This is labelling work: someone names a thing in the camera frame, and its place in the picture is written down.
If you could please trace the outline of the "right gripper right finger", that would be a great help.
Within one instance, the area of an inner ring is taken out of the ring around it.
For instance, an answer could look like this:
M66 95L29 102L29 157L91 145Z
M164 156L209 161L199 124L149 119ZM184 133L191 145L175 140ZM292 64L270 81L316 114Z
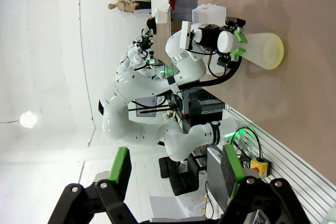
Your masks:
M230 198L219 223L244 223L249 213L260 210L268 223L309 223L287 180L266 183L246 175L232 145L224 145L220 168Z

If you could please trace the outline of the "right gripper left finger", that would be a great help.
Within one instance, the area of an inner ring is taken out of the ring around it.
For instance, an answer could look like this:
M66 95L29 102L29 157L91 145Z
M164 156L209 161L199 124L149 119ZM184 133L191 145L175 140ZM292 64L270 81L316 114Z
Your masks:
M95 214L102 212L111 223L137 223L124 203L131 169L129 149L118 148L109 176L86 188L75 183L67 185L48 223L90 223Z

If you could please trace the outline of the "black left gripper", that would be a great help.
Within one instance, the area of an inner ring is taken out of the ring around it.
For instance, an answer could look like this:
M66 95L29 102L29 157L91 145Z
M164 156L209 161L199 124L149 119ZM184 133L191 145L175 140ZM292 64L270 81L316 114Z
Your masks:
M227 31L234 34L238 42L248 43L244 35L244 26L246 21L237 17L226 17L225 25ZM236 48L232 52L222 53L218 50L218 38L224 30L213 24L205 25L196 28L195 41L198 45L206 50L215 51L219 57L217 64L222 67L239 67L241 64L242 56L246 52L243 48Z

